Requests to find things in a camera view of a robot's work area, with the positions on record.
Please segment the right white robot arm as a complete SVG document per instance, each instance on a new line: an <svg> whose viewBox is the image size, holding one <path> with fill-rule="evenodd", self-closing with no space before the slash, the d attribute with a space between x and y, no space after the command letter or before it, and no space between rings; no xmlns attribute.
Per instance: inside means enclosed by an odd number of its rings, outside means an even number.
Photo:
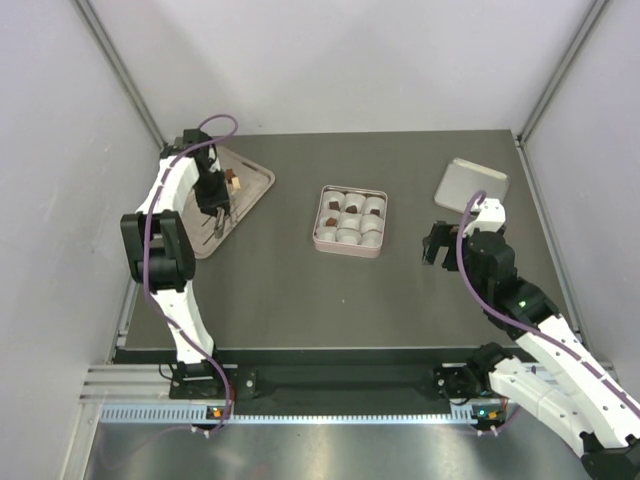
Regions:
<svg viewBox="0 0 640 480"><path fill-rule="evenodd" d="M460 367L435 368L439 395L456 406L483 397L513 401L558 435L590 478L638 478L638 401L586 349L549 297L518 274L505 229L501 201L479 191L459 224L433 224L422 260L431 265L445 249L443 268L461 275L488 320L553 380L492 342Z"/></svg>

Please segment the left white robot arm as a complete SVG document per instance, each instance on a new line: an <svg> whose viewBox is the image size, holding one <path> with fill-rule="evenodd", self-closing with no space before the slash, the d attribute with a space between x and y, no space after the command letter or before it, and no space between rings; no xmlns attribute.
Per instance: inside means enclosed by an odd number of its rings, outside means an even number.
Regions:
<svg viewBox="0 0 640 480"><path fill-rule="evenodd" d="M161 152L159 173L136 212L120 220L132 279L165 320L176 346L170 394L214 398L230 393L225 370L215 362L215 342L195 299L196 257L182 214L190 194L200 212L223 228L231 213L215 140L200 127L186 129Z"/></svg>

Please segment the metal tongs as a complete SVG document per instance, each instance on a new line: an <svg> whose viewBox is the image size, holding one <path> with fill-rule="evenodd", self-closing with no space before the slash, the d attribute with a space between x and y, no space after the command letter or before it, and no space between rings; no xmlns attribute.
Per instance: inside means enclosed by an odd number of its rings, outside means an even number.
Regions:
<svg viewBox="0 0 640 480"><path fill-rule="evenodd" d="M232 215L223 207L218 207L215 214L214 238L220 240L224 236L226 224L232 219Z"/></svg>

